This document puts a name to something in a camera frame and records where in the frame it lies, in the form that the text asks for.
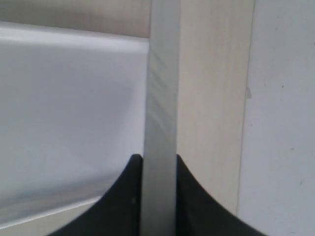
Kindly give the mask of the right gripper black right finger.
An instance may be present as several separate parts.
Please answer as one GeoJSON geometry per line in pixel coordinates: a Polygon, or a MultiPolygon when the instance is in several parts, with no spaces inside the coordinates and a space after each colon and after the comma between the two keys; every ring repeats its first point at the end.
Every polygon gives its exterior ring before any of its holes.
{"type": "Polygon", "coordinates": [[[176,235],[262,236],[220,205],[177,156],[176,235]]]}

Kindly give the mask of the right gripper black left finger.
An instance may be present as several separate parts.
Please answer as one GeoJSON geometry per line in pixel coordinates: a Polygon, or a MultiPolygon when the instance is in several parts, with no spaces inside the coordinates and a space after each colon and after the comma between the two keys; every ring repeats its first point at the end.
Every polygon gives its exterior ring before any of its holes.
{"type": "Polygon", "coordinates": [[[90,209],[51,236],[138,236],[143,158],[133,154],[109,190],[90,209]]]}

